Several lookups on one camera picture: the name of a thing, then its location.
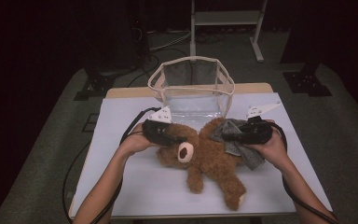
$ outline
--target white shelf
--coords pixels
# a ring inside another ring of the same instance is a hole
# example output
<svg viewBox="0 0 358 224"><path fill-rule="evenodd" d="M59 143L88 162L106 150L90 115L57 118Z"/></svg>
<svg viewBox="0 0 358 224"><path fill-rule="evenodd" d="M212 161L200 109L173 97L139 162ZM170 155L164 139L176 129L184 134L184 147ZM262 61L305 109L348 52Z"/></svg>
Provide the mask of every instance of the white shelf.
<svg viewBox="0 0 358 224"><path fill-rule="evenodd" d="M196 12L195 25L257 24L259 14L259 10Z"/></svg>

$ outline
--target forearm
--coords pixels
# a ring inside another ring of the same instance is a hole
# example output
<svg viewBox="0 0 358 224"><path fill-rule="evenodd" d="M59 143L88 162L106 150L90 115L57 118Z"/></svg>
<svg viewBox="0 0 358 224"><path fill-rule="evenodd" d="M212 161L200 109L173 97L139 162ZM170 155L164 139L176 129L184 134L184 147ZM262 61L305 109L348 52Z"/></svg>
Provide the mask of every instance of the forearm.
<svg viewBox="0 0 358 224"><path fill-rule="evenodd" d="M301 202L306 203L307 205L337 221L336 218L327 210L327 208L322 204L318 197L313 193L310 186L307 184L301 173L297 170L291 161L280 170L282 172L283 178L287 183L287 186ZM301 223L328 223L296 202L295 207L300 217Z"/></svg>
<svg viewBox="0 0 358 224"><path fill-rule="evenodd" d="M91 223L112 199L124 173L125 163L131 154L119 147L106 166L96 185L77 211L74 223ZM107 223L110 213L106 213L101 223Z"/></svg>

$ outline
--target white table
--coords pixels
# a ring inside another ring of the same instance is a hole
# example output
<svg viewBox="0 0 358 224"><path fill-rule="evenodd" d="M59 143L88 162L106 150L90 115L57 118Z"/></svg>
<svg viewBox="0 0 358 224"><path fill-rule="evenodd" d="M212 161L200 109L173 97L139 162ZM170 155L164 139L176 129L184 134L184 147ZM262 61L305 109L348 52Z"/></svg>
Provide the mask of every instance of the white table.
<svg viewBox="0 0 358 224"><path fill-rule="evenodd" d="M239 93L257 90L264 90L265 93ZM270 90L266 83L236 84L236 93L227 117L244 119L250 105L274 104L280 101L279 95ZM123 92L132 92L132 97L111 98L115 93L120 95ZM160 102L151 96L139 96L148 93L151 94L145 88L133 91L115 89L103 100L101 114L69 211L70 217L75 216L78 207L102 174L122 133L133 118L141 110L160 106ZM289 156L322 203L332 210L284 106L277 107L262 118L274 119L282 126L288 139ZM201 194L190 192L186 185L186 171L160 165L156 150L149 148L128 160L122 190L115 202L112 218L260 217L296 211L282 187L280 172L268 162L254 171L245 166L238 167L237 175L247 188L247 193L239 211L235 212L226 207L220 189L207 177L204 177L204 191Z"/></svg>

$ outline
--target clear plastic bin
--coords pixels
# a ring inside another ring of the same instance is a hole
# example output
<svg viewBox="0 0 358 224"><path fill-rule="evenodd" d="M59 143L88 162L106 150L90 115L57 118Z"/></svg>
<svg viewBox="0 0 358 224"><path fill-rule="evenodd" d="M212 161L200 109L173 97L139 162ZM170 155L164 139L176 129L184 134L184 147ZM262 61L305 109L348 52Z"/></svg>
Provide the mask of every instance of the clear plastic bin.
<svg viewBox="0 0 358 224"><path fill-rule="evenodd" d="M216 59L185 57L162 63L148 87L172 112L172 122L200 130L211 119L225 117L235 84Z"/></svg>

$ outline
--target floor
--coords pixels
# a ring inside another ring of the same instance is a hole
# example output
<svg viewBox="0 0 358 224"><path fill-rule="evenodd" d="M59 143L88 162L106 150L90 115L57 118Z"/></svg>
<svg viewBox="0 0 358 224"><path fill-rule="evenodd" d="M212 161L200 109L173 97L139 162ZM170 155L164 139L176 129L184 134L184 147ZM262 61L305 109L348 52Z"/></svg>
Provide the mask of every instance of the floor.
<svg viewBox="0 0 358 224"><path fill-rule="evenodd" d="M181 35L149 34L150 45L155 48ZM255 59L249 43L251 35L251 32L209 35L210 41L197 45L197 53L219 59L237 83L267 82L280 94L340 223L358 223L358 105L339 76L323 64L316 76L332 96L309 97L306 93L292 93L282 73L299 71L303 64L280 64L289 33L261 33L259 45L265 58L263 63ZM160 63L188 53L188 41L152 52L153 56L143 69L117 78L114 88L146 86L145 71L151 75ZM103 99L97 96L74 100L86 81L87 75L81 69L63 90L0 208L0 223L68 222L64 210L76 190L87 154L87 148L83 151L82 148L92 138L92 124L85 124L89 118L92 121L92 114L99 113ZM296 215L263 217L262 222L299 223ZM113 223L132 223L132 220L115 220ZM249 223L249 219L159 219L145 223Z"/></svg>

